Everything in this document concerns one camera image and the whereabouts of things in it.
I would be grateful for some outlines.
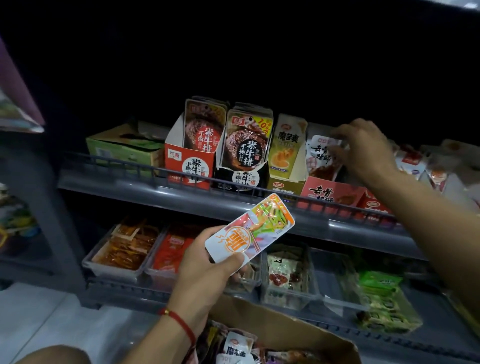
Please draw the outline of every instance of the store shelf unit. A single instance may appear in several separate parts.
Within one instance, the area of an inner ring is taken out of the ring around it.
[[[106,165],[97,165],[99,160],[106,162]],[[140,168],[149,169],[151,177],[141,176]],[[163,177],[156,177],[154,171]],[[217,183],[225,184],[225,181],[213,178],[202,179],[209,181],[211,185],[209,190],[204,190],[196,188],[195,184],[186,186],[170,182],[165,178],[169,173],[192,176],[115,159],[67,154],[60,172],[58,187],[223,221],[236,219],[260,202],[261,196],[272,192],[256,187],[246,194],[229,192],[215,188]],[[244,187],[237,183],[227,184]],[[292,195],[278,194],[281,197],[292,198]],[[387,214],[321,202],[312,198],[298,196],[295,198],[307,202],[308,208],[297,207],[296,202],[289,203],[288,208],[296,221],[295,228],[291,230],[293,234],[426,260],[401,226],[387,222],[387,218],[392,218]],[[321,211],[312,211],[312,205],[321,205],[323,208]],[[327,206],[338,207],[338,210],[335,214],[327,214],[325,213]],[[358,218],[359,213],[364,214],[363,219]]]
[[[408,287],[404,290],[421,314],[426,314],[424,326],[405,336],[358,329],[348,320],[348,314],[340,317],[326,307],[321,315],[313,314],[307,308],[302,311],[292,311],[275,306],[267,307],[352,340],[360,348],[370,346],[375,351],[381,350],[390,354],[401,350],[398,352],[399,357],[414,358],[411,362],[419,363],[424,354],[429,354],[429,357],[425,357],[428,360],[426,362],[435,360],[437,363],[438,360],[448,358],[480,363],[480,346],[477,338],[442,296],[419,292]],[[92,278],[85,292],[84,301],[91,307],[108,304],[155,314],[166,304],[168,298],[167,293],[151,289],[149,281],[142,286],[134,286]],[[259,303],[257,291],[248,298],[253,303]],[[382,358],[386,359],[385,355],[385,353],[382,354]]]
[[[0,132],[0,182],[28,204],[42,230],[34,238],[12,241],[14,252],[0,253],[0,279],[81,293],[85,253],[43,141],[42,134]]]

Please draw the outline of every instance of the green snack package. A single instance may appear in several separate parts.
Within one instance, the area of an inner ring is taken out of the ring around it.
[[[391,276],[382,272],[367,271],[360,275],[359,284],[368,289],[394,291],[402,281],[402,277]]]

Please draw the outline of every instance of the green cardboard box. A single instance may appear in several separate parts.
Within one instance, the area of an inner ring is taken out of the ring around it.
[[[123,124],[116,128],[92,135],[86,139],[88,151],[92,156],[113,158],[125,162],[145,164],[152,167],[165,167],[165,143],[161,140],[149,140],[139,134],[131,125]],[[97,160],[98,164],[107,161]],[[113,168],[123,168],[123,165],[110,163]],[[135,166],[127,170],[137,173]],[[151,170],[141,168],[141,175],[150,177]]]

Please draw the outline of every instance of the spicy strip package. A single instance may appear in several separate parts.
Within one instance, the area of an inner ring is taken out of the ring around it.
[[[271,194],[209,238],[205,248],[216,263],[234,253],[243,253],[244,266],[294,225],[295,220],[283,201]]]

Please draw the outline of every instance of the right hand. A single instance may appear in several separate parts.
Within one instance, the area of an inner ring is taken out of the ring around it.
[[[379,188],[385,179],[401,173],[395,163],[392,145],[373,122],[355,119],[334,129],[332,136],[346,139],[350,150],[340,146],[328,149],[369,189]]]

